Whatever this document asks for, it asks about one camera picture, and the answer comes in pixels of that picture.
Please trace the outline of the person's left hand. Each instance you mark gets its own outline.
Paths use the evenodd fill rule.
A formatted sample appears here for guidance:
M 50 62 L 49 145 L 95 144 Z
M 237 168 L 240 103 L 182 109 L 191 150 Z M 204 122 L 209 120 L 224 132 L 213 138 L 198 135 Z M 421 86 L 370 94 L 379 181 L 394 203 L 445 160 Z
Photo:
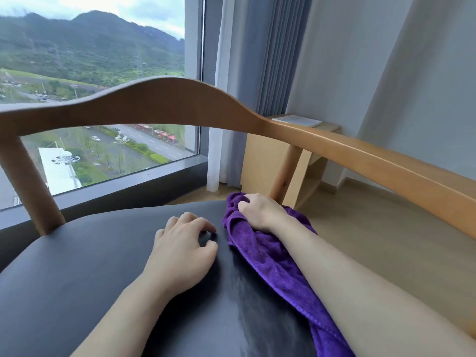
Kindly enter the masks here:
M 178 218 L 172 216 L 165 232 L 146 262 L 142 276 L 161 295 L 173 298 L 200 282 L 212 265 L 200 265 L 194 258 L 201 232 L 211 234 L 217 228 L 203 217 L 178 228 Z

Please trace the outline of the person's right hand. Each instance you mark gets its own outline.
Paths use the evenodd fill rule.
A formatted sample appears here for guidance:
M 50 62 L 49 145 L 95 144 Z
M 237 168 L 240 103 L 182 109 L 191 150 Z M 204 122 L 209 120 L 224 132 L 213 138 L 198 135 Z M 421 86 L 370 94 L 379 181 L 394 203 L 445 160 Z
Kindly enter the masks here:
M 254 229 L 273 233 L 278 223 L 288 216 L 284 208 L 268 196 L 254 193 L 246 194 L 244 197 L 243 201 L 254 205 L 253 218 L 246 218 Z

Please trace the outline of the purple microfibre cloth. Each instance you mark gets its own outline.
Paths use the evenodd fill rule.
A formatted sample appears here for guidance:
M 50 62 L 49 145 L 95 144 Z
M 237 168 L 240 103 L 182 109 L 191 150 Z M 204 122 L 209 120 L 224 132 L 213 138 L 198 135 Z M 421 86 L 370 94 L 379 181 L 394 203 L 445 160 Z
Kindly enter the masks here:
M 356 357 L 289 252 L 274 234 L 250 226 L 238 210 L 241 201 L 247 201 L 242 192 L 231 193 L 226 199 L 222 224 L 228 233 L 229 246 L 234 247 L 268 286 L 309 321 L 318 357 Z

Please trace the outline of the person's left forearm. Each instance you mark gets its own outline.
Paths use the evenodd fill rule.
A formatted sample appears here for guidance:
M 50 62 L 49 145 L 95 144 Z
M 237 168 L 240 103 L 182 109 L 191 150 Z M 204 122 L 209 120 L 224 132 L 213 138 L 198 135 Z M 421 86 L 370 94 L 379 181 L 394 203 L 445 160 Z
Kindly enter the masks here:
M 70 357 L 140 357 L 165 306 L 182 291 L 172 279 L 139 276 Z

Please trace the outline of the person's right forearm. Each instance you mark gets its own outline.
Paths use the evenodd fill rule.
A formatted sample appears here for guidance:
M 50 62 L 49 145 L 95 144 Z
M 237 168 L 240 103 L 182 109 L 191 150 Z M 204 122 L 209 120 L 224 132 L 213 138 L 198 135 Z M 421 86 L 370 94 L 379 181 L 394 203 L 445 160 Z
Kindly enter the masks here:
M 285 245 L 358 357 L 476 357 L 476 341 L 295 218 L 269 228 Z

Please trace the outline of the light wooden side table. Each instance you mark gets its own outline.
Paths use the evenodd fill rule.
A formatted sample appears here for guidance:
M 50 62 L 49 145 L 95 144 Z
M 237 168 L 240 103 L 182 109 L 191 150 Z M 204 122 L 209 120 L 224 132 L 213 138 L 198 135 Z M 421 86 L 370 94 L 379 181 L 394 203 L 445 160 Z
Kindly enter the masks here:
M 274 138 L 248 134 L 240 181 L 241 191 L 246 194 L 269 195 L 289 147 L 289 143 Z M 303 150 L 282 204 L 295 210 L 300 209 L 318 189 L 327 164 L 327 158 Z

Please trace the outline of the white sheer curtain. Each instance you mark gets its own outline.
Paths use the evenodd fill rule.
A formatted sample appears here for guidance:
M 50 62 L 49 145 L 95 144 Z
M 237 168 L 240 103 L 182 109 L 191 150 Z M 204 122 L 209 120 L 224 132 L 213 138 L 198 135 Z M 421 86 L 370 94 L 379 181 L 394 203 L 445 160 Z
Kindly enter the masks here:
M 237 96 L 249 0 L 222 0 L 214 86 Z M 227 183 L 231 132 L 210 128 L 207 191 Z

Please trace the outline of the wooden chair with black seat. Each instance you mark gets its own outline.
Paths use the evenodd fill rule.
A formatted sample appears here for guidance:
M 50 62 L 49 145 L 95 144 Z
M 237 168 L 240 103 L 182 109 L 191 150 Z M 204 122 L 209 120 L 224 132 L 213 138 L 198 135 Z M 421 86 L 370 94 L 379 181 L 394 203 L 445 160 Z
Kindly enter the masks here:
M 142 275 L 155 234 L 191 212 L 217 231 L 208 273 L 165 306 L 140 357 L 318 357 L 309 321 L 228 244 L 226 202 L 133 208 L 66 222 L 21 137 L 86 125 L 173 122 L 274 138 L 347 167 L 476 239 L 476 181 L 361 140 L 262 117 L 228 93 L 148 77 L 84 99 L 0 110 L 0 165 L 40 233 L 0 273 L 0 357 L 70 357 Z

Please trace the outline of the white flat pad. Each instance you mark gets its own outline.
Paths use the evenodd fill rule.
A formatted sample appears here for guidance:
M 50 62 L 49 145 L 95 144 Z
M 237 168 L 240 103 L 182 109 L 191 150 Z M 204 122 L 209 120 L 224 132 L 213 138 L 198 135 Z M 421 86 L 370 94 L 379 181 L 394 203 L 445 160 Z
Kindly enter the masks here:
M 295 114 L 286 114 L 283 116 L 276 116 L 272 118 L 272 120 L 280 122 L 280 123 L 298 125 L 298 126 L 310 127 L 310 128 L 314 128 L 322 124 L 322 121 L 320 120 L 314 120 L 314 119 L 302 117 Z

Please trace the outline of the grey pleated curtain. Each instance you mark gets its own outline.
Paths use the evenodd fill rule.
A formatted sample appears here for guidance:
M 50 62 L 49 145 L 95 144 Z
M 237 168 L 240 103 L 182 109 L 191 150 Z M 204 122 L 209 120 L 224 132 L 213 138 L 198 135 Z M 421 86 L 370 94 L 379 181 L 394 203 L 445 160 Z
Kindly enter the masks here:
M 252 111 L 285 113 L 313 0 L 223 0 L 215 86 Z

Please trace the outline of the large glass window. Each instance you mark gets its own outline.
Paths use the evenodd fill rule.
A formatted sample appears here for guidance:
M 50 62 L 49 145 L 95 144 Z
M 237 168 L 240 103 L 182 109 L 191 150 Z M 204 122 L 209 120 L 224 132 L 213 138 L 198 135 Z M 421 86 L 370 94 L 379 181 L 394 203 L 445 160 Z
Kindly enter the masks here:
M 0 110 L 137 79 L 201 78 L 205 0 L 0 0 Z M 196 126 L 133 122 L 21 137 L 52 196 L 196 155 Z

